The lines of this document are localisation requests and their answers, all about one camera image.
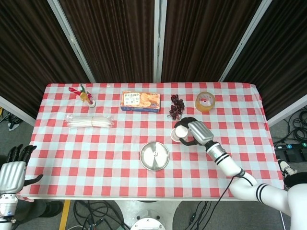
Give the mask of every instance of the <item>table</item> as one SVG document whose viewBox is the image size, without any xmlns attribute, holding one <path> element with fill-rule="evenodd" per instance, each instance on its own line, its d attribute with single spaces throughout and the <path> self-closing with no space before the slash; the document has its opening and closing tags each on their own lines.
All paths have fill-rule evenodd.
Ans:
<svg viewBox="0 0 307 230">
<path fill-rule="evenodd" d="M 90 108 L 68 87 L 49 84 L 37 115 L 31 144 L 37 145 L 26 179 L 44 174 L 42 180 L 23 188 L 30 198 L 55 199 L 210 199 L 218 198 L 230 178 L 216 167 L 201 146 L 175 143 L 170 133 L 175 121 L 167 117 L 172 94 L 179 94 L 186 108 L 183 116 L 203 121 L 214 140 L 259 183 L 282 188 L 272 140 L 255 85 L 248 83 L 96 83 L 85 84 L 96 100 Z M 159 113 L 125 112 L 119 107 L 122 91 L 161 94 Z M 216 98 L 209 113 L 194 107 L 198 93 Z M 113 128 L 69 128 L 67 115 L 110 116 Z M 160 171 L 145 169 L 141 148 L 159 141 L 168 148 L 170 161 Z M 225 199 L 233 196 L 229 191 Z"/>
</svg>

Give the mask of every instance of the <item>packing tape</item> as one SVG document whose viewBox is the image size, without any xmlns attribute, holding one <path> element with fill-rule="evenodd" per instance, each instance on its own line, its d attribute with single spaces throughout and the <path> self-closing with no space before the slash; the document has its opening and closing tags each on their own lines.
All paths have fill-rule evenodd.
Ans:
<svg viewBox="0 0 307 230">
<path fill-rule="evenodd" d="M 200 112 L 208 112 L 215 105 L 215 97 L 209 92 L 201 92 L 197 95 L 195 107 Z"/>
</svg>

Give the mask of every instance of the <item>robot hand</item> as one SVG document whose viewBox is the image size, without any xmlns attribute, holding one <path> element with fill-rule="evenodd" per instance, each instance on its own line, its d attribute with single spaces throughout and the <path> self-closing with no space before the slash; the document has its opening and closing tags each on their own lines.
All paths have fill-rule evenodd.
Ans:
<svg viewBox="0 0 307 230">
<path fill-rule="evenodd" d="M 16 194 L 24 186 L 38 182 L 43 175 L 37 176 L 32 180 L 25 179 L 25 169 L 31 157 L 31 153 L 36 146 L 26 146 L 20 153 L 23 145 L 13 147 L 8 154 L 6 163 L 2 165 L 0 171 L 0 195 Z"/>
<path fill-rule="evenodd" d="M 182 118 L 175 124 L 175 128 L 179 125 L 184 126 L 189 129 L 191 134 L 194 137 L 193 141 L 186 142 L 184 139 L 180 138 L 182 144 L 191 146 L 191 145 L 202 145 L 205 146 L 209 141 L 212 141 L 214 138 L 213 133 L 205 126 L 201 121 L 196 120 L 194 117 L 185 117 Z"/>
</svg>

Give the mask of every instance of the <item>grapes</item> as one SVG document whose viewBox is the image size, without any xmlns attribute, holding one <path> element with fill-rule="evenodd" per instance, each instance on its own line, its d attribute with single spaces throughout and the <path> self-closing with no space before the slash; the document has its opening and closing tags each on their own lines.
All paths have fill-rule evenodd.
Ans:
<svg viewBox="0 0 307 230">
<path fill-rule="evenodd" d="M 184 110 L 183 100 L 179 100 L 178 94 L 173 94 L 171 96 L 171 101 L 173 105 L 171 105 L 171 110 L 169 111 L 169 115 L 173 120 L 179 120 L 182 115 L 182 110 Z"/>
</svg>

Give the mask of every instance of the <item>box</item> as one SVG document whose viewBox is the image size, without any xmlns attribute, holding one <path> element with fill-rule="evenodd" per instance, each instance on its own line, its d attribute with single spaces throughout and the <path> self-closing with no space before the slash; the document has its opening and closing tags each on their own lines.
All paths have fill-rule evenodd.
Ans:
<svg viewBox="0 0 307 230">
<path fill-rule="evenodd" d="M 123 91 L 120 108 L 123 111 L 160 111 L 160 94 L 154 92 Z"/>
</svg>

